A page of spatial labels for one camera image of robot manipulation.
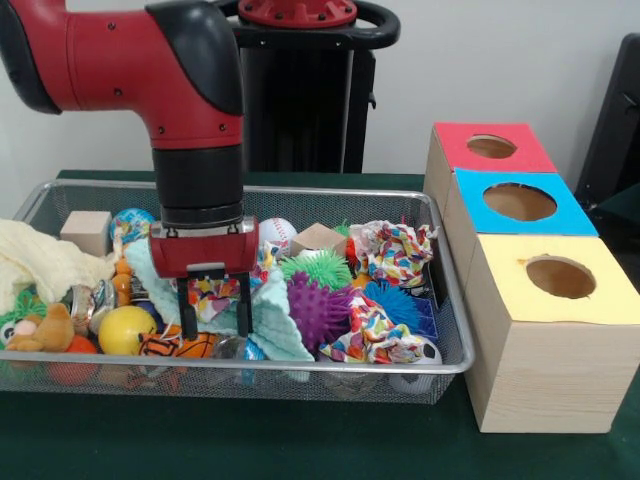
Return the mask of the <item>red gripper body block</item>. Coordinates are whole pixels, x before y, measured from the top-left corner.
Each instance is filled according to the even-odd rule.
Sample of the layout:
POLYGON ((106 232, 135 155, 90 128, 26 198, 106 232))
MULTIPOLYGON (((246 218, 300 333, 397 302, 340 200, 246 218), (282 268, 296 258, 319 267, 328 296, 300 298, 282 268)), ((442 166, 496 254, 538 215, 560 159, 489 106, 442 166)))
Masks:
POLYGON ((161 222, 150 228, 153 265, 161 278, 189 278, 223 270, 249 273, 256 263, 259 225, 255 216, 212 228, 178 229, 161 222))

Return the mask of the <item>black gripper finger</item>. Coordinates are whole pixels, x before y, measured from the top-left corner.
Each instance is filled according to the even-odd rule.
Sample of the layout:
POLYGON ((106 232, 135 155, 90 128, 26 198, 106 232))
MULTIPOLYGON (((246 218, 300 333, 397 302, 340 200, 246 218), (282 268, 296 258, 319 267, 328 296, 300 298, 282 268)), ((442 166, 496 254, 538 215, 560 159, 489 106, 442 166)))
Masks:
POLYGON ((193 341, 197 338, 197 318, 195 310, 189 303, 188 278, 177 279, 177 294, 182 336, 185 340, 193 341))
POLYGON ((238 334, 241 337, 247 337, 253 332, 250 274, 248 272, 239 274, 237 279, 240 286, 237 305, 238 334))

